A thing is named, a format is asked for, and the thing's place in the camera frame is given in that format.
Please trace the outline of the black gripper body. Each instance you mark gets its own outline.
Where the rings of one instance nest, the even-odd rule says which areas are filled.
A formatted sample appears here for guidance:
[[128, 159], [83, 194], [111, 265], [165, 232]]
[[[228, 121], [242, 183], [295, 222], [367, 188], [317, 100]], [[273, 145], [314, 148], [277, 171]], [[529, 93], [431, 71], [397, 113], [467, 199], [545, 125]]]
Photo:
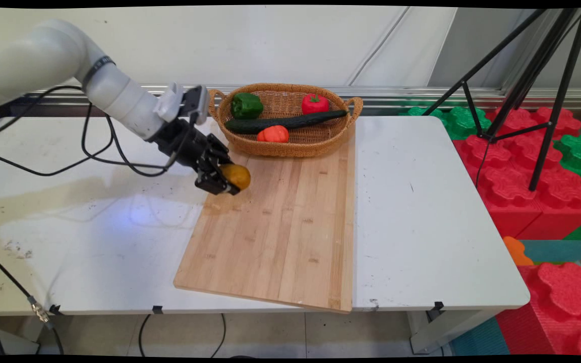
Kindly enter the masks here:
[[162, 126], [150, 141], [168, 156], [164, 171], [175, 163], [192, 168], [195, 172], [199, 166], [204, 166], [206, 135], [195, 127], [195, 121], [176, 119]]

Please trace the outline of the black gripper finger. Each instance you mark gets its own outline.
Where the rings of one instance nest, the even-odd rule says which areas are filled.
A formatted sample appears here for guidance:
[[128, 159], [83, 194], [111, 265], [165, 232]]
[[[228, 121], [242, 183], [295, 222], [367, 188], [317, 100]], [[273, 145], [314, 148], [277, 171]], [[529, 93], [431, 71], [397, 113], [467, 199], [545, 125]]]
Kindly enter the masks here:
[[241, 167], [238, 164], [210, 164], [208, 167], [199, 166], [194, 185], [211, 195], [237, 195], [242, 189], [234, 184], [226, 175], [228, 172], [237, 172]]
[[210, 133], [206, 136], [204, 149], [204, 167], [219, 167], [220, 165], [231, 164], [229, 149], [219, 138]]

